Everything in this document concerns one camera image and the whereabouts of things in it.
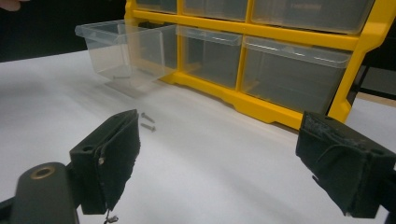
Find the clear plastic bin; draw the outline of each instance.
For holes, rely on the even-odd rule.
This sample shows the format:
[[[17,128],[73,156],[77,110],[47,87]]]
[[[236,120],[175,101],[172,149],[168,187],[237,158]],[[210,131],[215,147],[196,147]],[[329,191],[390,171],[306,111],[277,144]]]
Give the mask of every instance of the clear plastic bin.
[[[93,70],[133,88],[175,72],[176,26],[146,29],[126,23],[108,21],[76,27],[76,35],[87,43]]]
[[[185,26],[177,27],[183,36],[183,71],[195,77],[234,88],[242,36]]]
[[[248,0],[185,0],[183,14],[227,21],[244,21]]]
[[[361,31],[375,0],[255,0],[253,22],[341,34]]]
[[[242,91],[276,105],[325,114],[349,52],[247,36]]]
[[[136,0],[139,9],[166,13],[177,13],[177,0]]]

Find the plastic drawer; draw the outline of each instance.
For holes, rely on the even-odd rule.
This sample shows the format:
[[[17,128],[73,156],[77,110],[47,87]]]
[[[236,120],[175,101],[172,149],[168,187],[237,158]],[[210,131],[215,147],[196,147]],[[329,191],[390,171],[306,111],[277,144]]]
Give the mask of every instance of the plastic drawer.
[[[242,36],[185,26],[177,27],[183,36],[183,71],[189,75],[234,88]]]
[[[350,58],[349,52],[252,36],[244,47],[242,91],[299,112],[326,114]]]
[[[173,73],[176,26],[146,29],[127,24],[108,21],[76,27],[76,35],[85,38],[93,70],[133,88]]]
[[[177,13],[177,0],[136,0],[137,7],[149,11]]]
[[[361,31],[375,0],[255,0],[252,21],[342,34]]]
[[[183,14],[227,21],[244,21],[248,0],[185,0]]]

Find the bolt hole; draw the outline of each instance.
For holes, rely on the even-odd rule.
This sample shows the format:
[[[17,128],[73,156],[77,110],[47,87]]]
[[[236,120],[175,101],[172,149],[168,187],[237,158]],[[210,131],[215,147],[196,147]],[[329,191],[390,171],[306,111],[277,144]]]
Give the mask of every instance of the bolt hole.
[[[30,177],[32,179],[42,179],[49,175],[52,175],[54,172],[55,172],[55,168],[53,166],[46,166],[32,172]]]
[[[40,176],[43,176],[43,175],[47,175],[47,174],[49,174],[49,173],[50,173],[50,169],[49,169],[49,168],[46,168],[46,169],[42,169],[42,170],[38,171],[38,172],[36,173],[36,175],[37,175],[38,177],[40,177]]]
[[[93,146],[84,147],[82,151],[91,151],[93,150]]]

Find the dark wall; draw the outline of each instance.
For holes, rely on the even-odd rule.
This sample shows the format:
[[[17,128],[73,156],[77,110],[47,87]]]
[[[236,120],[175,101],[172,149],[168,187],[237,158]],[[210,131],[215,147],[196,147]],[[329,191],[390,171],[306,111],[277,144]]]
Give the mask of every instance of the dark wall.
[[[125,0],[31,0],[21,10],[0,8],[0,62],[86,49],[76,25],[121,20]]]
[[[384,43],[370,51],[364,58],[364,65],[396,71],[396,20],[393,22]]]

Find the white surface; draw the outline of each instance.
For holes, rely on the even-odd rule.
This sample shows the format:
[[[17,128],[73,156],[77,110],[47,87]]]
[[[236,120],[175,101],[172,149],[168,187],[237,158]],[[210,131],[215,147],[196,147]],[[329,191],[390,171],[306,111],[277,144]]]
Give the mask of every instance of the white surface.
[[[376,219],[343,217],[295,156],[296,133],[161,81],[121,93],[92,71],[87,51],[0,63],[0,200],[24,171],[69,163],[94,128],[135,108],[157,132],[140,129],[141,153],[112,213],[119,223],[384,223],[383,208]],[[347,124],[393,149],[395,111],[357,99]],[[79,212],[83,224],[104,218]]]

